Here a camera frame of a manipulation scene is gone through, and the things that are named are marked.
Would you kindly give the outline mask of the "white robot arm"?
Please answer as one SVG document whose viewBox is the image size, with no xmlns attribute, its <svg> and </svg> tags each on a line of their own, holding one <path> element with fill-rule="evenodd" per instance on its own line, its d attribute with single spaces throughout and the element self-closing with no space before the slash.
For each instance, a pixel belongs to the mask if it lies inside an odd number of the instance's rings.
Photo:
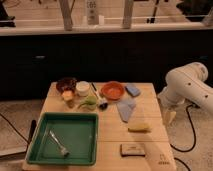
<svg viewBox="0 0 213 171">
<path fill-rule="evenodd" d="M 176 116 L 174 108 L 185 100 L 213 114 L 213 88 L 205 84 L 207 78 L 208 69 L 200 62 L 174 68 L 166 74 L 166 86 L 157 95 L 165 125 L 173 121 Z"/>
</svg>

